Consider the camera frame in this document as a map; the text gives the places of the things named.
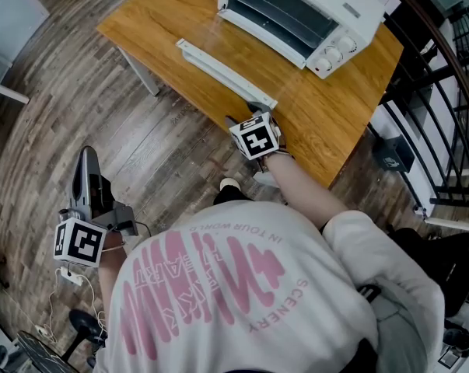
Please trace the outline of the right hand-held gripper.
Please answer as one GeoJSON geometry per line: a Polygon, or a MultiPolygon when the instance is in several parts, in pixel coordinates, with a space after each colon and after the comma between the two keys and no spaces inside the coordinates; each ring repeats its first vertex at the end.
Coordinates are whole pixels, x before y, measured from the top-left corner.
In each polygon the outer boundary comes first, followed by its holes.
{"type": "Polygon", "coordinates": [[[258,101],[247,101],[253,116],[239,122],[231,116],[225,123],[240,153],[249,161],[256,162],[264,171],[264,158],[278,149],[278,139],[271,124],[272,108],[258,101]]]}

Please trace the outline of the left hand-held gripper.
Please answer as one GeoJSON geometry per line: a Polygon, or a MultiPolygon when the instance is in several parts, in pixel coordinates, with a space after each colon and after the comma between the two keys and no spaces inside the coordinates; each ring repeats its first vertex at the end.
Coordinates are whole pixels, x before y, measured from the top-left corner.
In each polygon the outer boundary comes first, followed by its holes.
{"type": "Polygon", "coordinates": [[[133,209],[116,202],[111,184],[101,176],[94,148],[82,148],[70,190],[70,206],[58,212],[54,258],[84,267],[98,267],[110,232],[138,234],[133,209]]]}

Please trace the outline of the person's right hand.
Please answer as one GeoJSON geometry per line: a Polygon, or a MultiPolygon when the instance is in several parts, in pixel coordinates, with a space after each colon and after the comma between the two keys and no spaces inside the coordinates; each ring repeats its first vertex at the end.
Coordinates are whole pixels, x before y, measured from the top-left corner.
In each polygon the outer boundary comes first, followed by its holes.
{"type": "Polygon", "coordinates": [[[280,154],[280,155],[287,155],[294,159],[293,155],[287,149],[287,142],[284,133],[282,132],[281,128],[279,127],[276,119],[271,117],[271,124],[274,128],[274,131],[277,135],[278,139],[278,149],[273,152],[273,154],[280,154]]]}

